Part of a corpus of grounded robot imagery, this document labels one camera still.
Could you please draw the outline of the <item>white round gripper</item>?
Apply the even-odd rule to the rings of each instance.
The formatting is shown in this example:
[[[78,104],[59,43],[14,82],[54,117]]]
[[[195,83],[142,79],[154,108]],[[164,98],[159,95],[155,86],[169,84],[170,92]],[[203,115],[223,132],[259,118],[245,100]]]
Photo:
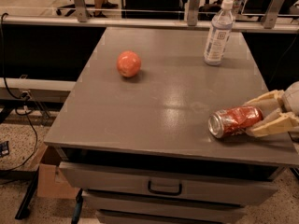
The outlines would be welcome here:
[[[243,104],[247,105],[259,108],[265,117],[246,129],[249,136],[264,137],[293,131],[299,126],[299,81],[285,91],[269,91]]]

